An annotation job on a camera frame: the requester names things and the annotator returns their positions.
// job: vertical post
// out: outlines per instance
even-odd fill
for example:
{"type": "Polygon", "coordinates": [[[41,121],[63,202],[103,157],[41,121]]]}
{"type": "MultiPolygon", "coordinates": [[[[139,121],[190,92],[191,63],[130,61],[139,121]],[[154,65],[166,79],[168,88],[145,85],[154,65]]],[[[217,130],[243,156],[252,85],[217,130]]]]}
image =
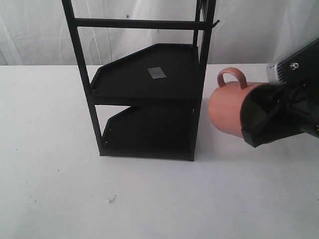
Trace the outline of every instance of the vertical post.
{"type": "Polygon", "coordinates": [[[194,122],[193,122],[193,135],[192,135],[192,154],[195,155],[195,148],[196,148],[196,139],[197,139],[197,130],[198,130],[198,123],[199,123],[199,116],[200,116],[200,108],[201,108],[201,101],[203,95],[203,87],[206,75],[206,68],[207,68],[207,59],[209,53],[209,46],[210,46],[210,39],[214,21],[214,13],[216,7],[216,0],[207,0],[206,3],[206,16],[204,21],[206,22],[206,27],[203,32],[203,40],[201,44],[201,52],[200,52],[200,59],[199,59],[199,67],[198,67],[198,89],[197,89],[197,101],[196,106],[194,109],[194,122]]]}
{"type": "MultiPolygon", "coordinates": [[[[201,0],[197,0],[195,21],[199,21],[199,19],[200,19],[200,9],[201,9],[201,0]]],[[[198,39],[198,30],[194,30],[194,35],[193,35],[193,46],[194,47],[197,46],[197,39],[198,39]]]]}
{"type": "Polygon", "coordinates": [[[103,144],[102,144],[102,135],[100,131],[100,124],[98,120],[98,116],[96,113],[95,105],[92,101],[92,92],[91,92],[91,86],[90,86],[90,79],[88,76],[88,72],[86,69],[86,64],[84,60],[84,55],[83,55],[83,50],[81,46],[81,41],[79,37],[79,32],[77,29],[77,26],[74,22],[74,12],[72,8],[72,3],[71,0],[62,0],[63,8],[64,8],[64,13],[66,17],[66,21],[68,24],[69,32],[71,35],[71,40],[74,48],[74,53],[76,57],[76,61],[79,66],[79,71],[80,71],[80,76],[84,88],[84,93],[86,97],[86,102],[88,104],[92,124],[93,124],[93,129],[95,133],[95,138],[96,142],[100,151],[100,154],[103,152],[103,144]]]}

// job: horizontal bar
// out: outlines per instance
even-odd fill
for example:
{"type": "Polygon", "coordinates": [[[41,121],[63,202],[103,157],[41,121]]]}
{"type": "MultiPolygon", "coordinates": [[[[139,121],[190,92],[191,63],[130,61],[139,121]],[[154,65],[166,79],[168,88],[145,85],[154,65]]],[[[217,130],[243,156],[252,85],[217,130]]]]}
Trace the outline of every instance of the horizontal bar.
{"type": "Polygon", "coordinates": [[[205,21],[157,21],[157,20],[127,20],[127,19],[98,19],[75,18],[76,26],[109,27],[109,28],[144,28],[144,29],[172,29],[172,30],[204,30],[205,21]]]}

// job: lower shelf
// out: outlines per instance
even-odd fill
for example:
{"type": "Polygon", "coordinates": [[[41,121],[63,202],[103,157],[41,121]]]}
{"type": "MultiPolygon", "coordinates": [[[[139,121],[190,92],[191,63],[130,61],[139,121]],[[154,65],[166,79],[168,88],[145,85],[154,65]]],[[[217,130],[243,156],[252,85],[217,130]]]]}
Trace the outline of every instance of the lower shelf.
{"type": "Polygon", "coordinates": [[[130,107],[108,120],[104,156],[193,161],[192,125],[190,108],[130,107]]]}

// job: metal frame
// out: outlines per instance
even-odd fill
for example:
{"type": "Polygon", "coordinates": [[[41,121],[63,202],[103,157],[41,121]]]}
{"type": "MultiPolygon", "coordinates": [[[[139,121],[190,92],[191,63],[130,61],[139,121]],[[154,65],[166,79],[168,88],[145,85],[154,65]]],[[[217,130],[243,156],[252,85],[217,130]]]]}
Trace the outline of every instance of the metal frame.
{"type": "Polygon", "coordinates": [[[211,39],[212,28],[219,22],[213,23],[216,0],[197,0],[195,21],[165,21],[165,20],[128,20],[128,19],[94,19],[94,18],[76,18],[72,7],[71,0],[62,0],[75,57],[79,66],[80,76],[84,88],[84,93],[89,108],[93,129],[100,151],[100,155],[104,156],[102,134],[96,113],[95,105],[92,101],[92,91],[90,87],[90,79],[88,76],[83,50],[80,42],[77,27],[115,27],[115,28],[148,28],[148,29],[175,29],[175,30],[194,30],[193,45],[197,45],[198,31],[203,30],[203,39],[201,45],[201,54],[199,58],[198,80],[199,87],[197,89],[197,103],[194,108],[194,125],[192,132],[192,155],[195,153],[198,121],[203,93],[203,86],[206,73],[206,65],[208,59],[209,45],[211,39]],[[203,12],[204,21],[199,21],[200,11],[203,12]]]}

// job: shelf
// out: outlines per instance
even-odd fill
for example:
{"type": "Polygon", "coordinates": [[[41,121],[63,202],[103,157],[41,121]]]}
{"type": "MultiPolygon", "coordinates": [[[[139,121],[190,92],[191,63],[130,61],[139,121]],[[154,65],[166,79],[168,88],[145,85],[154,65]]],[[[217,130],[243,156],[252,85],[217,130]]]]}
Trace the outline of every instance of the shelf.
{"type": "Polygon", "coordinates": [[[108,120],[104,154],[193,161],[192,122],[189,108],[130,107],[108,120]]]}
{"type": "Polygon", "coordinates": [[[91,83],[96,105],[193,106],[198,89],[198,48],[155,44],[98,69],[91,83]],[[165,78],[154,79],[149,69],[165,78]]]}

